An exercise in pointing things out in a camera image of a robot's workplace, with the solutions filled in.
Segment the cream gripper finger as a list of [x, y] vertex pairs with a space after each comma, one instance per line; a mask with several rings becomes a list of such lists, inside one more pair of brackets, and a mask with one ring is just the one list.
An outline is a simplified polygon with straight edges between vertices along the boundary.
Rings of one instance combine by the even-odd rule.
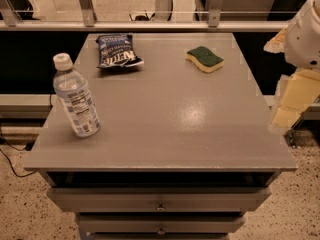
[[291, 128], [319, 96], [320, 70], [297, 68], [290, 77], [282, 75], [276, 88], [271, 124]]
[[281, 29], [273, 38], [266, 42], [263, 50], [269, 53], [283, 53], [286, 28]]

